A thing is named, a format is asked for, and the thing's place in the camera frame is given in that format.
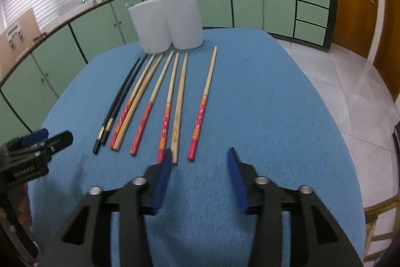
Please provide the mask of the left hand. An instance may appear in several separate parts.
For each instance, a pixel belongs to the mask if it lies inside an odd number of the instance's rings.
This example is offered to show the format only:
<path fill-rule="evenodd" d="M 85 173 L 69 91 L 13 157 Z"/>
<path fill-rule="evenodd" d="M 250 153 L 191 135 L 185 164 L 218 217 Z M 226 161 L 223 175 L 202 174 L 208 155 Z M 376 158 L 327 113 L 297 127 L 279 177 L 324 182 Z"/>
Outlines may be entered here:
<path fill-rule="evenodd" d="M 18 218 L 18 222 L 28 229 L 32 226 L 29 185 L 24 183 L 9 192 L 9 199 Z"/>

